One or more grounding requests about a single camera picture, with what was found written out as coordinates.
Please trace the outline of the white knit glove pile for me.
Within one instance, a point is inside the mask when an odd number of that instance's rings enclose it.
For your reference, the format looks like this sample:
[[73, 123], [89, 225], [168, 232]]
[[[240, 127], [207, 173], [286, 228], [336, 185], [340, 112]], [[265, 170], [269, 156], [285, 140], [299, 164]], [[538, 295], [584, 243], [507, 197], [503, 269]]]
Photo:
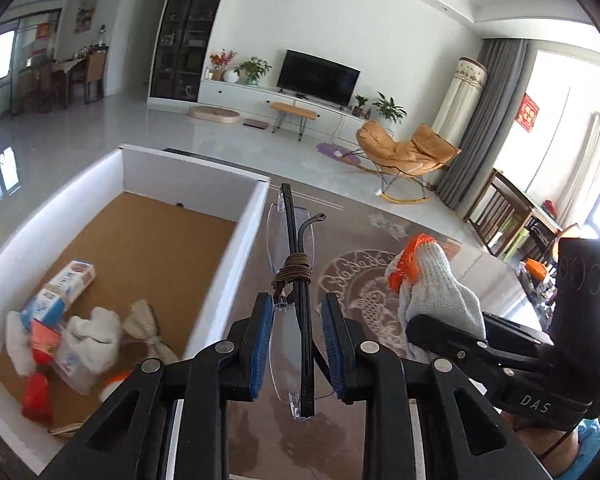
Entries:
[[[70, 347], [94, 374], [100, 375], [116, 364], [122, 339], [119, 315], [101, 307], [94, 307], [90, 318], [73, 315], [65, 327]], [[5, 346], [9, 359], [20, 377], [27, 378], [34, 370], [31, 350], [31, 332], [20, 321], [19, 312], [9, 312], [6, 318]]]

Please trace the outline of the green potted plant right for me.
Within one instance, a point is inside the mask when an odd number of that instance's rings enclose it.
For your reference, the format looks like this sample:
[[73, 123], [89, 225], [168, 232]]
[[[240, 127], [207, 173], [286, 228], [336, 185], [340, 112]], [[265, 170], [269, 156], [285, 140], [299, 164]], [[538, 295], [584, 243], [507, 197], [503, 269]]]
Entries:
[[392, 96], [385, 96], [382, 92], [377, 92], [377, 98], [373, 100], [373, 107], [376, 108], [378, 115], [390, 125], [400, 124], [407, 116], [407, 111], [403, 106], [396, 104]]

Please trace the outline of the patterned fabric bow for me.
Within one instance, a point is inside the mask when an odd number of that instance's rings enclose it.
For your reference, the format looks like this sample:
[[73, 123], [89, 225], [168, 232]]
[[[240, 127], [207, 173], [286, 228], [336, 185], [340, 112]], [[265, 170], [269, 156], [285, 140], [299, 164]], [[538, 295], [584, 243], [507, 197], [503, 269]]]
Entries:
[[122, 330], [132, 340], [144, 344], [150, 358], [159, 359], [164, 364], [172, 364], [180, 359], [162, 340], [158, 318], [147, 300], [141, 299], [132, 304], [129, 315], [122, 322]]

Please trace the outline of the dark glass display cabinet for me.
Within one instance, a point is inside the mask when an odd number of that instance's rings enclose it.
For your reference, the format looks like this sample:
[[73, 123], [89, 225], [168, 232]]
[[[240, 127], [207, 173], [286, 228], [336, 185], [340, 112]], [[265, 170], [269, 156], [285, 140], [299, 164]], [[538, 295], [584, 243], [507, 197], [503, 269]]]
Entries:
[[152, 61], [149, 95], [195, 102], [221, 0], [166, 0]]

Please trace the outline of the red paper window decoration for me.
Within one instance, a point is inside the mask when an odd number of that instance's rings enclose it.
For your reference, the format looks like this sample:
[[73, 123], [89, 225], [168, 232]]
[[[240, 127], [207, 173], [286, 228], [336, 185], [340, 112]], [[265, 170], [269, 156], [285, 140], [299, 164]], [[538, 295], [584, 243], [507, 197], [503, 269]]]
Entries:
[[538, 118], [540, 107], [536, 104], [527, 93], [524, 94], [517, 110], [515, 122], [524, 129], [530, 132]]

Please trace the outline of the blue white toothpaste box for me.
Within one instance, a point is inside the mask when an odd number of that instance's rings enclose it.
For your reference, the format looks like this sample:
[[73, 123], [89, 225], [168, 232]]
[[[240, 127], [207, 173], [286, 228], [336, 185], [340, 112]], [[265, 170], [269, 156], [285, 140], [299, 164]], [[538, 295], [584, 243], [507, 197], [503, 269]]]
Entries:
[[56, 328], [65, 313], [96, 278], [95, 267], [81, 260], [70, 261], [45, 283], [20, 312], [23, 327], [30, 332], [34, 321]]

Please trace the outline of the rimless glasses with brown cord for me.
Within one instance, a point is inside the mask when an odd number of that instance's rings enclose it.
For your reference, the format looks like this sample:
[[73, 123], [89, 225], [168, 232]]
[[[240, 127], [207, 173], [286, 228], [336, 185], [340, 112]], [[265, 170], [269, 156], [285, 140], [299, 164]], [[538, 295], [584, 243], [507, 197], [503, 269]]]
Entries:
[[266, 218], [266, 253], [273, 272], [274, 321], [268, 366], [277, 397], [291, 416], [307, 420], [315, 403], [332, 394], [323, 351], [321, 315], [310, 297], [315, 260], [314, 226], [326, 220], [294, 203], [283, 183]]

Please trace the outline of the white cardboard storage box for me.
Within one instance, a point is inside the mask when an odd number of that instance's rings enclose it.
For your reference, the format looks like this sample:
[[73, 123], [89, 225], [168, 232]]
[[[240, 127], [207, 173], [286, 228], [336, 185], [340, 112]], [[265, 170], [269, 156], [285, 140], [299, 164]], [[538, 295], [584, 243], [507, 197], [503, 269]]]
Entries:
[[38, 208], [0, 250], [0, 437], [30, 471], [61, 444], [20, 413], [23, 383], [5, 353], [6, 318], [73, 260], [94, 282], [72, 313], [156, 312], [182, 358], [218, 341], [256, 238], [270, 181], [193, 156], [125, 145]]

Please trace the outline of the white knit glove orange cuff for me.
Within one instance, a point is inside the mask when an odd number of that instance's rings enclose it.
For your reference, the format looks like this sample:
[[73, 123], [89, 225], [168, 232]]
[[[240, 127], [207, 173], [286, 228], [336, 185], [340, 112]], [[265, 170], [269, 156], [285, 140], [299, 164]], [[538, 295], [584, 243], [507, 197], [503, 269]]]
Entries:
[[402, 330], [415, 316], [427, 315], [486, 340], [478, 297], [453, 275], [448, 257], [433, 237], [412, 237], [386, 267], [385, 279], [399, 297]]

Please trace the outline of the red flower vase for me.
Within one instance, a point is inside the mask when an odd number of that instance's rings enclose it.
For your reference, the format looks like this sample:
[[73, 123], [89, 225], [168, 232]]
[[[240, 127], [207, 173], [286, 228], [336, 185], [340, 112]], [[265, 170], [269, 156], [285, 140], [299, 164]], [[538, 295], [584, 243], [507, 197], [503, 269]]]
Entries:
[[222, 49], [220, 52], [212, 52], [209, 56], [212, 65], [212, 79], [222, 80], [227, 67], [236, 58], [237, 52], [234, 50]]

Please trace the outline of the black flat television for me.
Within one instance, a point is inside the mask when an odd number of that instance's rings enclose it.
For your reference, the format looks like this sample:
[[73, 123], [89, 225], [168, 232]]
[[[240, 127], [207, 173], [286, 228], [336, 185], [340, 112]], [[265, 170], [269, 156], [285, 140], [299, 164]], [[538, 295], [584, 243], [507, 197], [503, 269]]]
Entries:
[[337, 106], [347, 106], [359, 76], [360, 72], [355, 68], [287, 50], [277, 87], [302, 96], [314, 96]]

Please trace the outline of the grey curtain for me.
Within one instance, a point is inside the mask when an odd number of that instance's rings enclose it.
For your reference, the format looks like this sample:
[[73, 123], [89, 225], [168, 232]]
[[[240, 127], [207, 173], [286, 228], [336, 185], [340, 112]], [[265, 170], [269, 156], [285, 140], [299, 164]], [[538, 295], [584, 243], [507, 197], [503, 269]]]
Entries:
[[529, 47], [528, 39], [487, 39], [478, 61], [486, 68], [486, 88], [460, 139], [460, 154], [437, 186], [437, 194], [459, 212], [469, 195], [483, 186], [488, 159], [518, 86]]

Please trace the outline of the orange lounge chair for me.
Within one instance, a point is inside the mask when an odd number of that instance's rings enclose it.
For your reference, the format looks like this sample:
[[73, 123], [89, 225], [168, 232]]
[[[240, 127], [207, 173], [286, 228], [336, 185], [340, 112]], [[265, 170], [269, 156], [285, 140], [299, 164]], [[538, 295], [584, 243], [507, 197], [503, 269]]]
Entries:
[[[426, 125], [419, 125], [410, 140], [397, 141], [379, 122], [369, 120], [358, 129], [355, 137], [358, 149], [353, 154], [364, 155], [372, 163], [373, 169], [362, 164], [354, 165], [350, 159], [347, 163], [380, 177], [377, 195], [395, 205], [415, 205], [429, 200], [424, 177], [449, 166], [462, 152]], [[422, 196], [410, 200], [392, 197], [389, 190], [399, 179], [416, 182]]]

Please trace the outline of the green potted plant left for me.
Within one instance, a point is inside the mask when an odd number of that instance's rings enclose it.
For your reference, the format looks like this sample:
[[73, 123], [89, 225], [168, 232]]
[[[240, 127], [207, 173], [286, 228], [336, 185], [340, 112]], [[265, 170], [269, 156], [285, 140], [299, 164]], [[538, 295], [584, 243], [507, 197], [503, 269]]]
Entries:
[[260, 80], [272, 70], [272, 65], [263, 58], [252, 56], [237, 66], [238, 73], [245, 77], [245, 84], [257, 86]]

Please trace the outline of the white floor air conditioner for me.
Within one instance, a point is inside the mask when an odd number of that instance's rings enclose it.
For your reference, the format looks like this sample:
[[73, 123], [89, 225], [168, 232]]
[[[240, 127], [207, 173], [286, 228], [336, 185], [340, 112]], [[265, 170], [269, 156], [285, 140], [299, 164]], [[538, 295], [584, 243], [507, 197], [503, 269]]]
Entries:
[[460, 58], [431, 129], [451, 144], [460, 144], [487, 80], [488, 71], [481, 63]]

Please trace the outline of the wooden slatted chair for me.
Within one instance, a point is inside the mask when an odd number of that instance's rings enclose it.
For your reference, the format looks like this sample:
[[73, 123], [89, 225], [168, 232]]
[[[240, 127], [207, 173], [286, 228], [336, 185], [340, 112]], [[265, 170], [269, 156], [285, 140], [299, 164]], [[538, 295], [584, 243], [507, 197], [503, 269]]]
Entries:
[[503, 259], [532, 216], [531, 200], [501, 171], [493, 169], [464, 221], [474, 229], [486, 250]]

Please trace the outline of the white tv cabinet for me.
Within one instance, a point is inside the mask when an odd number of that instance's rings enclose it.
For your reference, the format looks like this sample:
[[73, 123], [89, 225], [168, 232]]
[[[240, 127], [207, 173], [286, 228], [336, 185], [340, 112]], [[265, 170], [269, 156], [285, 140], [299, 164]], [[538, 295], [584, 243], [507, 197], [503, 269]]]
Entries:
[[367, 122], [367, 118], [355, 117], [337, 107], [313, 103], [261, 87], [214, 80], [204, 80], [200, 84], [198, 102], [236, 110], [245, 117], [271, 119], [272, 122], [276, 122], [278, 118], [274, 103], [300, 107], [315, 115], [314, 119], [306, 121], [307, 136], [333, 136], [348, 143], [355, 143], [355, 133]]

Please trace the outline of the green potted plant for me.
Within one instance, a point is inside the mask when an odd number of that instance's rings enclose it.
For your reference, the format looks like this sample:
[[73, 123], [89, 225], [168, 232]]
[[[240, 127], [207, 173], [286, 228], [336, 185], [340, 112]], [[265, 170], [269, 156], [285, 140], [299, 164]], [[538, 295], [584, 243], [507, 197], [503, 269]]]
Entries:
[[392, 96], [385, 96], [382, 92], [377, 92], [377, 98], [373, 100], [373, 107], [376, 108], [378, 115], [390, 125], [400, 124], [407, 116], [407, 111], [403, 106], [396, 104]]
[[237, 66], [238, 73], [245, 77], [245, 84], [257, 86], [260, 80], [272, 70], [272, 65], [263, 58], [252, 56]]

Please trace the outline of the small wooden bench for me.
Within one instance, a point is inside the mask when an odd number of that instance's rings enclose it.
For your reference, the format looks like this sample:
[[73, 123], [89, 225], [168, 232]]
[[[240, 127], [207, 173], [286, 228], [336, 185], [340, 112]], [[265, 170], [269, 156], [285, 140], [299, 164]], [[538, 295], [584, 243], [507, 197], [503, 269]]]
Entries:
[[272, 102], [270, 107], [277, 113], [276, 121], [272, 133], [276, 133], [287, 119], [297, 118], [298, 119], [298, 141], [301, 141], [306, 131], [306, 124], [308, 122], [314, 122], [317, 118], [317, 114], [313, 110], [307, 110], [306, 108], [298, 107], [295, 105], [283, 103], [283, 102]]

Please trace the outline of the clear plastic box with label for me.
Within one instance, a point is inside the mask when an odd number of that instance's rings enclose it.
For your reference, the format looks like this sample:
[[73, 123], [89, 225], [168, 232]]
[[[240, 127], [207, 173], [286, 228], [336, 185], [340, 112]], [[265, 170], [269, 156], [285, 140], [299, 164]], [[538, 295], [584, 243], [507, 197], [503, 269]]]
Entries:
[[70, 347], [65, 332], [61, 333], [52, 367], [59, 378], [81, 396], [87, 396], [97, 382], [98, 375], [92, 373]]

